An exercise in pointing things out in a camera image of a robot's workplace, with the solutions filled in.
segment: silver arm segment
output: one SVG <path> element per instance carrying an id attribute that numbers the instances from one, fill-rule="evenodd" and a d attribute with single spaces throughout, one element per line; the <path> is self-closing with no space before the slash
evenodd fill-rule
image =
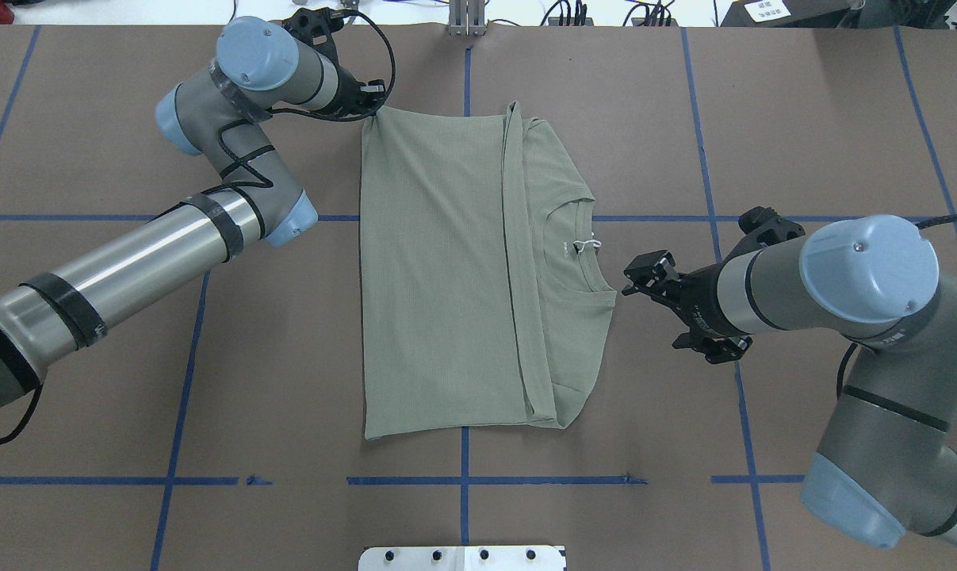
<path id="1" fill-rule="evenodd" d="M 245 243 L 280 246 L 308 230 L 316 211 L 256 122 L 279 101 L 341 108 L 341 98 L 358 91 L 357 83 L 349 90 L 351 80 L 278 25 L 243 17 L 225 26 L 217 58 L 170 91 L 156 113 L 164 135 L 190 155 L 206 155 L 224 184 L 0 296 L 0 406 L 40 386 L 54 361 Z"/>

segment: cable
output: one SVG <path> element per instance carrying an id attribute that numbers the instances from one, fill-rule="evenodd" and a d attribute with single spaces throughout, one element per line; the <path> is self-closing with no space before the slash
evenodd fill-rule
<path id="1" fill-rule="evenodd" d="M 555 3 L 545 10 L 545 17 L 542 18 L 542 21 L 539 23 L 539 25 L 545 25 L 545 22 L 548 21 L 548 15 L 550 15 L 552 10 L 554 10 L 554 8 L 557 6 L 559 6 L 559 25 L 564 25 L 564 23 L 562 23 L 562 19 L 564 19 L 564 15 L 562 15 L 562 5 L 564 4 L 566 5 L 566 13 L 569 14 L 569 0 L 555 0 Z"/>
<path id="2" fill-rule="evenodd" d="M 25 427 L 28 426 L 28 422 L 31 420 L 31 416 L 33 415 L 33 412 L 35 412 L 35 409 L 37 408 L 37 401 L 40 400 L 40 390 L 42 389 L 42 387 L 43 385 L 37 386 L 37 388 L 35 389 L 35 393 L 33 394 L 33 397 L 31 397 L 31 404 L 28 404 L 28 409 L 24 411 L 24 418 L 21 418 L 21 422 L 17 424 L 17 427 L 15 427 L 14 430 L 11 431 L 11 433 L 0 438 L 0 446 L 2 444 L 10 443 L 10 441 L 18 437 L 21 434 L 21 432 L 24 431 Z"/>
<path id="3" fill-rule="evenodd" d="M 332 121 L 334 123 L 350 123 L 352 121 L 361 121 L 362 119 L 366 119 L 366 117 L 376 115 L 376 112 L 380 111 L 380 108 L 386 104 L 388 98 L 390 98 L 390 94 L 394 93 L 394 82 L 397 80 L 397 62 L 394 60 L 394 48 L 391 46 L 390 40 L 387 39 L 386 33 L 383 33 L 383 30 L 380 29 L 379 25 L 376 25 L 376 22 L 372 21 L 372 18 L 369 18 L 369 16 L 366 16 L 358 10 L 344 10 L 344 12 L 359 16 L 361 19 L 363 19 L 363 21 L 366 21 L 367 25 L 372 26 L 372 28 L 376 30 L 376 33 L 379 33 L 380 39 L 383 40 L 383 44 L 387 47 L 387 54 L 390 55 L 390 84 L 387 86 L 387 91 L 386 94 L 383 95 L 383 98 L 377 102 L 372 109 L 369 109 L 369 111 L 353 117 L 330 117 L 328 115 L 321 115 L 321 113 L 287 107 L 280 109 L 270 108 L 267 110 L 268 113 L 271 113 L 271 115 L 278 115 L 278 113 L 291 113 L 291 115 L 312 117 L 312 119 L 322 119 L 323 121 Z"/>
<path id="4" fill-rule="evenodd" d="M 926 228 L 934 227 L 934 225 L 950 223 L 957 223 L 957 214 L 947 214 L 945 217 L 929 218 L 928 220 L 923 220 L 919 224 L 916 224 L 916 227 L 919 228 L 919 230 L 925 230 Z"/>
<path id="5" fill-rule="evenodd" d="M 674 4 L 675 0 L 671 0 L 668 4 L 662 4 L 659 2 L 637 2 L 633 8 L 630 8 L 630 11 L 626 12 L 626 18 L 623 18 L 622 25 L 627 25 L 630 22 L 630 16 L 634 15 L 634 11 L 637 11 L 637 8 L 644 8 L 644 21 L 639 25 L 641 26 L 666 26 L 671 25 L 672 23 L 672 12 L 669 11 L 669 6 Z"/>
<path id="6" fill-rule="evenodd" d="M 916 224 L 916 228 L 925 230 L 926 228 L 935 227 L 935 225 L 950 223 L 957 223 L 957 214 L 947 214 L 945 217 L 932 217 L 928 220 L 923 220 Z M 841 364 L 837 367 L 837 398 L 841 398 L 841 390 L 844 388 L 844 370 L 848 368 L 848 361 L 852 360 L 852 355 L 855 354 L 858 348 L 858 343 L 852 343 L 851 346 L 848 347 L 848 350 L 844 352 L 844 357 L 841 358 Z"/>

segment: green t-shirt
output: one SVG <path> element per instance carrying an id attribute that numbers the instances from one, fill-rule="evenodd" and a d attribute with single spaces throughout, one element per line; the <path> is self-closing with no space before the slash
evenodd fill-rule
<path id="1" fill-rule="evenodd" d="M 366 120 L 367 439 L 573 422 L 616 296 L 583 243 L 593 206 L 555 132 L 517 104 L 495 117 L 384 107 Z"/>

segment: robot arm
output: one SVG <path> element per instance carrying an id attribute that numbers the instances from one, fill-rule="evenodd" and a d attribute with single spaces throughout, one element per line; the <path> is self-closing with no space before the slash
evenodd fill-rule
<path id="1" fill-rule="evenodd" d="M 805 506 L 881 549 L 905 534 L 957 546 L 957 278 L 908 221 L 876 216 L 804 237 L 770 209 L 740 220 L 747 238 L 723 263 L 677 274 L 671 254 L 638 256 L 633 285 L 691 331 L 675 347 L 709 362 L 742 357 L 749 334 L 831 328 L 863 347 L 824 431 Z"/>
<path id="2" fill-rule="evenodd" d="M 283 28 L 254 17 L 224 26 L 209 67 L 178 84 L 155 113 L 166 138 L 189 155 L 206 155 L 222 184 L 0 296 L 0 406 L 40 387 L 54 361 L 97 343 L 247 243 L 281 246 L 316 222 L 303 187 L 257 123 L 281 101 L 308 112 L 280 111 L 331 120 L 362 118 L 383 105 L 383 81 L 359 83 L 337 63 L 331 32 L 352 14 L 298 10 Z M 314 44 L 320 36 L 326 40 Z"/>

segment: white label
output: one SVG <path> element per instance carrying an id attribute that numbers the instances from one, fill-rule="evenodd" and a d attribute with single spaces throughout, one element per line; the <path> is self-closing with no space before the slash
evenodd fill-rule
<path id="1" fill-rule="evenodd" d="M 775 19 L 792 15 L 782 0 L 760 0 L 760 2 L 746 4 L 746 11 L 749 12 L 749 17 L 753 18 L 753 21 L 775 21 Z"/>

